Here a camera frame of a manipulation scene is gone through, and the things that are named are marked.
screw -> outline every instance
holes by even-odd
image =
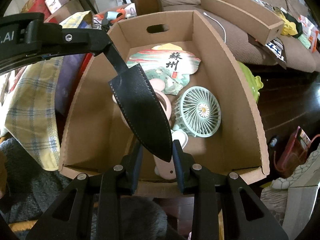
[[[66,41],[72,41],[72,35],[71,34],[67,34],[65,38],[66,38]]]
[[[80,173],[80,174],[77,176],[77,179],[79,179],[79,180],[84,180],[86,177],[87,177],[86,174]]]
[[[123,166],[120,165],[120,164],[118,164],[118,165],[114,166],[113,169],[114,169],[115,171],[122,171]]]
[[[230,172],[229,176],[232,179],[237,179],[239,177],[238,173],[235,173],[235,172]]]
[[[199,171],[199,170],[202,169],[202,166],[200,164],[198,164],[198,163],[195,163],[195,164],[192,165],[192,168],[194,170],[196,170],[196,171]]]

cardboard box handle hole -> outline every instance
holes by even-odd
[[[147,27],[147,32],[150,34],[164,33],[168,30],[169,30],[169,26],[167,24],[157,24],[157,25],[151,25]]]

white box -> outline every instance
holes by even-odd
[[[47,5],[49,11],[54,13],[56,10],[61,8],[64,4],[66,4],[69,0],[45,0],[45,4]]]

plaid cloth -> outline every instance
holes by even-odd
[[[64,20],[63,28],[77,28],[90,11]],[[55,118],[54,95],[63,57],[27,66],[12,92],[5,128],[47,171],[58,169],[60,144]]]

sofa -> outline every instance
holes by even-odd
[[[308,16],[308,7],[299,2],[299,0],[263,0],[273,6],[283,7],[289,14],[298,18],[299,15]],[[261,47],[255,46],[248,41],[248,34],[239,27],[233,25],[227,20],[205,11],[201,8],[200,0],[161,0],[161,6],[155,6],[155,11],[178,11],[178,10],[197,10],[200,13],[206,12],[209,16],[219,21],[226,30],[226,44],[235,56],[236,60],[245,64],[270,66],[271,68],[279,68],[274,58]],[[206,17],[210,24],[223,38],[224,32],[222,28],[213,20]],[[285,66],[288,68],[301,70],[304,72],[320,72],[320,54],[318,51],[309,52],[302,43],[292,36],[280,36],[283,42],[287,62]]]

